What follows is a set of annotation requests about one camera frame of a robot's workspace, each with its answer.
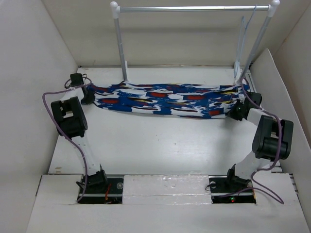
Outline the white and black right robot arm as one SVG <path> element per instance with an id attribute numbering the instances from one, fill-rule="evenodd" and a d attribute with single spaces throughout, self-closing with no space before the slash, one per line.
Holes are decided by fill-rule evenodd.
<path id="1" fill-rule="evenodd" d="M 280 120 L 267 114 L 258 106 L 260 93 L 247 92 L 247 97 L 238 100 L 226 114 L 235 120 L 247 120 L 257 126 L 251 152 L 227 172 L 225 186 L 230 191 L 245 188 L 251 181 L 251 175 L 271 162 L 286 160 L 291 152 L 294 123 Z"/>

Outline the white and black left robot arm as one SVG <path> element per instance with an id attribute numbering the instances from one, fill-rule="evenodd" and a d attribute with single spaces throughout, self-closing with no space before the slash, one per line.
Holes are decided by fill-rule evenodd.
<path id="1" fill-rule="evenodd" d="M 88 124 L 83 105 L 94 102 L 94 92 L 88 90 L 86 76 L 81 73 L 70 75 L 70 84 L 66 85 L 67 92 L 60 100 L 51 103 L 54 121 L 59 126 L 61 136 L 69 139 L 76 149 L 85 175 L 78 186 L 89 192 L 104 192 L 108 188 L 108 179 L 102 165 L 95 159 L 90 148 L 86 131 Z"/>

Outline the blue patterned trousers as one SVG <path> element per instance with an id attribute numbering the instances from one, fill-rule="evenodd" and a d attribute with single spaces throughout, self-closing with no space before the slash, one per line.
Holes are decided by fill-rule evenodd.
<path id="1" fill-rule="evenodd" d="M 243 85 L 216 85 L 190 83 L 132 84 L 121 82 L 87 87 L 94 93 L 94 104 L 102 109 L 178 116 L 196 119 L 224 118 L 238 100 L 243 100 Z"/>

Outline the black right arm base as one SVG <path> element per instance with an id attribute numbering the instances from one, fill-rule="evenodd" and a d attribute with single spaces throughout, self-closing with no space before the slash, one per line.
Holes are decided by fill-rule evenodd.
<path id="1" fill-rule="evenodd" d="M 256 204 L 252 182 L 235 175 L 235 165 L 226 175 L 209 175 L 205 190 L 210 192 L 212 204 Z"/>

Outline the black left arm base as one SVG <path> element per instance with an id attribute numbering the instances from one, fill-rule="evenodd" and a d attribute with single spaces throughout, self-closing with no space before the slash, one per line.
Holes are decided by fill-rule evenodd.
<path id="1" fill-rule="evenodd" d="M 79 204 L 122 204 L 123 176 L 108 176 L 108 185 L 104 190 L 87 188 Z"/>

